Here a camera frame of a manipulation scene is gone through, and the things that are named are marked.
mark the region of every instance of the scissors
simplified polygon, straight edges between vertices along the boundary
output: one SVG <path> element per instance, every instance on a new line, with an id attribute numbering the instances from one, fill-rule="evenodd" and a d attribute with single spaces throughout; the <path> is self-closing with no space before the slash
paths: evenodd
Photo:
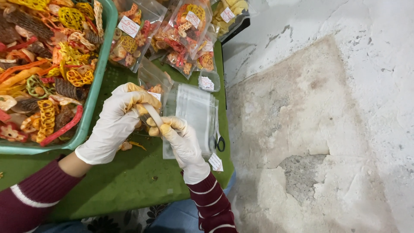
<path id="1" fill-rule="evenodd" d="M 214 148 L 218 148 L 220 152 L 223 152 L 226 149 L 226 142 L 224 138 L 220 135 L 219 132 L 219 106 L 216 107 L 216 133 L 217 133 L 217 141 L 214 141 Z M 220 148 L 220 142 L 223 142 L 223 147 Z"/>

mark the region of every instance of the jeans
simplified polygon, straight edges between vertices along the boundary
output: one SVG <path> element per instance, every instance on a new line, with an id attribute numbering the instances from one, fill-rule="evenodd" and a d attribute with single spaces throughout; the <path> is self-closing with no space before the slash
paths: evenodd
<path id="1" fill-rule="evenodd" d="M 227 196 L 236 182 L 236 171 L 231 175 Z M 50 223 L 41 225 L 34 233 L 91 233 L 80 221 Z M 176 201 L 168 205 L 155 221 L 145 229 L 145 233 L 202 233 L 198 229 L 198 210 L 191 199 Z"/>

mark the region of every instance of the green plastic tray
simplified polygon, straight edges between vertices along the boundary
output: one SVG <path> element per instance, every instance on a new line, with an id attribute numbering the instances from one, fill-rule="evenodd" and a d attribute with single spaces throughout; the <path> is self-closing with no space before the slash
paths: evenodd
<path id="1" fill-rule="evenodd" d="M 108 61 L 109 50 L 111 49 L 113 32 L 118 20 L 118 11 L 112 0 L 100 0 L 103 6 L 102 21 L 105 27 L 104 42 L 100 48 L 99 61 L 96 65 L 94 74 L 94 81 L 91 85 L 88 98 L 84 104 L 84 111 L 82 118 L 78 124 L 75 135 L 71 140 L 61 145 L 53 145 L 41 147 L 34 142 L 19 143 L 9 142 L 7 140 L 0 140 L 0 154 L 20 154 L 33 155 L 48 150 L 55 149 L 71 149 L 74 150 L 77 146 L 82 144 L 88 134 L 89 125 L 92 120 L 92 114 L 95 109 L 96 100 L 98 98 L 99 90 L 101 88 L 102 79 L 105 73 L 106 62 Z"/>

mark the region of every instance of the hand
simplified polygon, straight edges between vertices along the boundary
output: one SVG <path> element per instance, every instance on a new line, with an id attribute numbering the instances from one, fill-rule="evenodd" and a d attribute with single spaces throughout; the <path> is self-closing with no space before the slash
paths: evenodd
<path id="1" fill-rule="evenodd" d="M 134 131 L 140 116 L 146 113 L 139 103 L 149 103 L 155 109 L 161 107 L 160 101 L 133 83 L 117 87 L 103 103 L 92 135 L 76 148 L 78 158 L 92 165 L 112 161 L 119 145 Z"/>
<path id="2" fill-rule="evenodd" d="M 160 128 L 161 134 L 170 142 L 178 165 L 184 170 L 184 182 L 197 184 L 207 178 L 210 166 L 201 156 L 194 128 L 187 125 L 186 120 L 175 116 L 163 116 L 161 119 L 164 122 Z M 151 126 L 151 136 L 159 135 L 160 132 L 152 118 L 147 120 L 147 124 Z"/>

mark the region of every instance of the green table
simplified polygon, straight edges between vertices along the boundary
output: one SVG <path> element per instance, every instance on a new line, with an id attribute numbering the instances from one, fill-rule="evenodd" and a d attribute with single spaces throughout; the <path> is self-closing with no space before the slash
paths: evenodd
<path id="1" fill-rule="evenodd" d="M 234 171 L 230 160 L 229 130 L 226 117 L 226 98 L 223 82 L 223 60 L 221 44 L 215 44 L 215 59 L 221 78 L 221 89 L 214 96 L 219 100 L 220 134 L 227 142 L 224 152 L 217 155 L 223 161 L 224 172 L 213 172 L 220 185 L 225 188 Z M 178 71 L 154 62 L 175 81 L 197 85 L 199 72 L 194 72 L 188 82 Z M 108 65 L 102 88 L 94 112 L 91 132 L 105 99 L 111 91 L 126 82 L 137 83 L 136 74 L 124 68 Z M 190 198 L 187 186 L 180 174 L 181 169 L 175 160 L 162 159 L 162 140 L 145 136 L 131 135 L 131 141 L 139 142 L 147 151 L 133 146 L 131 150 L 119 151 L 115 159 L 104 165 L 94 166 L 87 176 L 56 205 L 50 221 L 67 221 L 97 216 L 115 211 L 138 209 Z M 68 154 L 69 150 L 53 150 L 37 155 L 0 155 L 0 190 L 10 187 L 56 158 Z"/>

